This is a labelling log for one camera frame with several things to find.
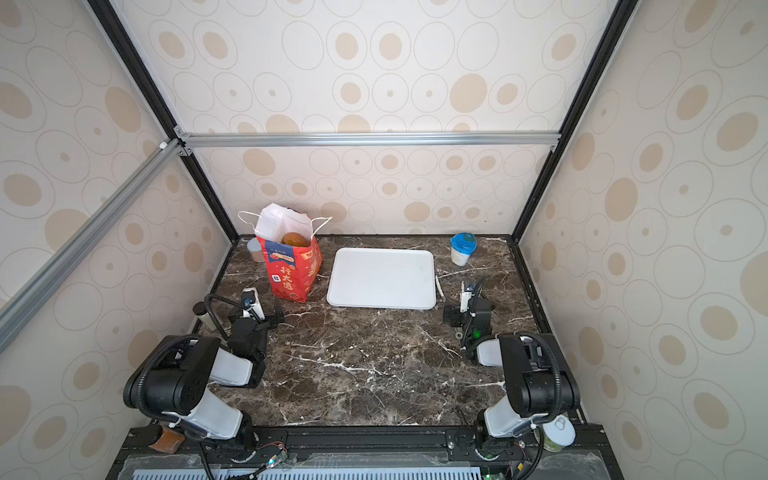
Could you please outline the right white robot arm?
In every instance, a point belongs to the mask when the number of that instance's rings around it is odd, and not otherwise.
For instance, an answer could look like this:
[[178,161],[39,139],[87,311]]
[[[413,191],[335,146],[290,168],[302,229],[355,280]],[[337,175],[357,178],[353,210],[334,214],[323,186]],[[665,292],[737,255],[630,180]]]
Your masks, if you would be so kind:
[[493,440],[520,439],[532,433],[550,452],[572,445],[576,429],[567,412],[580,403],[570,368],[548,333],[495,334],[494,305],[483,293],[485,278],[461,284],[458,304],[443,310],[443,322],[455,330],[461,354],[503,373],[504,396],[484,409],[475,422],[474,444],[480,452]]

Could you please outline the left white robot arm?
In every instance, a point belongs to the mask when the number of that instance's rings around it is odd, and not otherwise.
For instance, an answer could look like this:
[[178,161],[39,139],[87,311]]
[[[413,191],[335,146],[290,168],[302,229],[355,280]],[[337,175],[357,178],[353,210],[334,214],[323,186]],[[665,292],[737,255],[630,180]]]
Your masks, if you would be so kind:
[[280,303],[266,313],[258,293],[239,300],[208,294],[193,307],[219,335],[168,335],[126,381],[123,402],[145,417],[242,460],[257,450],[251,416],[225,403],[211,384],[257,387],[266,371],[269,332],[285,321]]

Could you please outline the round fake bread bun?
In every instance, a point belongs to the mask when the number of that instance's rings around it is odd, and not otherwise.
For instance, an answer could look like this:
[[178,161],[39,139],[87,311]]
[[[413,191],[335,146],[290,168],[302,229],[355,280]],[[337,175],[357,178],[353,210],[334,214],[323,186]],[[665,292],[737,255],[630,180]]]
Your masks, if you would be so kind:
[[306,248],[311,246],[311,240],[297,232],[286,233],[281,243],[291,247]]

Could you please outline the red paper gift bag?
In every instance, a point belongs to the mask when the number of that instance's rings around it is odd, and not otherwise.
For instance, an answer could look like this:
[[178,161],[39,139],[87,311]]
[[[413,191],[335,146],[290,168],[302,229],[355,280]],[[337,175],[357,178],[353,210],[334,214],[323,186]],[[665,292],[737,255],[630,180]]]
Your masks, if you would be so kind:
[[[281,299],[305,303],[323,261],[316,235],[333,217],[310,218],[305,213],[275,203],[259,213],[241,210],[237,216],[253,228],[260,241],[273,293]],[[289,232],[310,239],[311,246],[283,245],[281,240]]]

